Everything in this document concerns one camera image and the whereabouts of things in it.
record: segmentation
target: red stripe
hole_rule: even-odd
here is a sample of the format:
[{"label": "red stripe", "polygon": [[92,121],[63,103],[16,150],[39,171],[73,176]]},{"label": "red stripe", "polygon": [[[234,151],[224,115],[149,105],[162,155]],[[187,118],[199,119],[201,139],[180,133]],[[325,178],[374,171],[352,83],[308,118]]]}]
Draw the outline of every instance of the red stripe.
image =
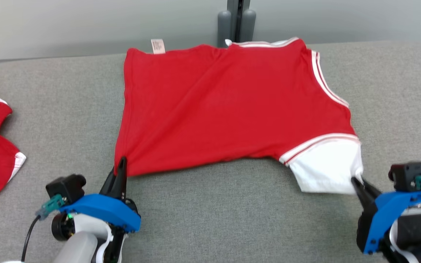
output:
[{"label": "red stripe", "polygon": [[297,156],[298,156],[299,154],[301,154],[302,152],[304,152],[304,151],[308,150],[308,149],[309,149],[309,148],[311,148],[312,146],[314,146],[314,145],[316,145],[316,144],[318,144],[318,143],[320,143],[320,142],[322,142],[322,141],[325,141],[325,140],[330,140],[330,139],[347,139],[347,140],[351,140],[351,141],[354,141],[354,142],[360,142],[358,139],[354,139],[354,138],[351,138],[351,137],[345,137],[345,136],[335,136],[335,137],[328,137],[328,138],[324,138],[324,139],[322,139],[322,140],[319,140],[319,141],[317,141],[317,142],[314,142],[314,143],[312,143],[312,144],[308,145],[307,147],[305,147],[305,148],[303,148],[302,150],[300,150],[298,153],[294,154],[292,157],[290,157],[290,159],[289,159],[289,160],[286,160],[286,161],[285,161],[284,165],[286,165],[289,161],[291,161],[292,159],[294,159],[295,157],[297,157]]},{"label": "red stripe", "polygon": [[317,68],[317,70],[318,70],[318,75],[319,75],[319,78],[321,79],[321,81],[323,82],[323,84],[324,84],[324,88],[326,88],[326,90],[332,95],[332,96],[334,96],[335,98],[337,98],[338,100],[340,100],[342,103],[344,103],[344,104],[347,104],[347,103],[345,103],[345,101],[343,100],[343,99],[341,99],[339,96],[337,96],[336,94],[334,94],[328,87],[327,87],[327,84],[326,84],[326,82],[324,81],[324,78],[323,78],[323,75],[321,74],[321,70],[320,70],[320,68],[319,68],[319,57],[320,57],[321,55],[319,54],[319,52],[316,52],[316,68]]}]

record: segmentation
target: black cable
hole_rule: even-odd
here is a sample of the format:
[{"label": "black cable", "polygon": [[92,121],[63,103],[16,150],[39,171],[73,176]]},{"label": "black cable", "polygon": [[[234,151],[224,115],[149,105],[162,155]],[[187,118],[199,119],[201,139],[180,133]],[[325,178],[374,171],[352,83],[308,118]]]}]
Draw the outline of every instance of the black cable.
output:
[{"label": "black cable", "polygon": [[20,261],[22,262],[25,262],[25,253],[27,253],[27,246],[29,245],[30,234],[32,234],[32,230],[35,226],[35,223],[37,223],[39,219],[40,215],[37,215],[37,217],[35,217],[34,221],[32,222],[32,225],[30,225],[29,231],[27,232],[27,236],[25,237],[24,249],[22,250],[22,258],[20,259]]}]

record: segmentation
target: white care label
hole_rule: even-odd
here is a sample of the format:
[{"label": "white care label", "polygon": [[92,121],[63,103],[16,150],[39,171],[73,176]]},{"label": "white care label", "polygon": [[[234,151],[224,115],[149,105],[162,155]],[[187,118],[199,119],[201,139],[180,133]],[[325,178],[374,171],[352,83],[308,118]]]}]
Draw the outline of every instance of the white care label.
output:
[{"label": "white care label", "polygon": [[151,39],[151,43],[154,54],[165,53],[165,45],[163,44],[163,39]]}]

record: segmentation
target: gray fabric tablecloth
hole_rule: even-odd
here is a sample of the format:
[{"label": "gray fabric tablecloth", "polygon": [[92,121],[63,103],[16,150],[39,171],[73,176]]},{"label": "gray fabric tablecloth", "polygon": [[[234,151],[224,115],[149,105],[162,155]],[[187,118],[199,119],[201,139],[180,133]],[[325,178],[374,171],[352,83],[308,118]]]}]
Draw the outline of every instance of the gray fabric tablecloth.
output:
[{"label": "gray fabric tablecloth", "polygon": [[[321,52],[329,87],[350,103],[364,176],[392,190],[392,163],[421,160],[421,45],[336,43]],[[27,160],[0,193],[0,262],[20,258],[45,184],[71,173],[97,193],[113,165],[122,117],[124,55],[0,64],[0,98],[14,113],[1,133]],[[356,196],[302,193],[276,160],[236,160],[128,179],[142,216],[128,262],[384,262],[356,246]],[[63,245],[52,216],[35,225],[28,263]]]}]

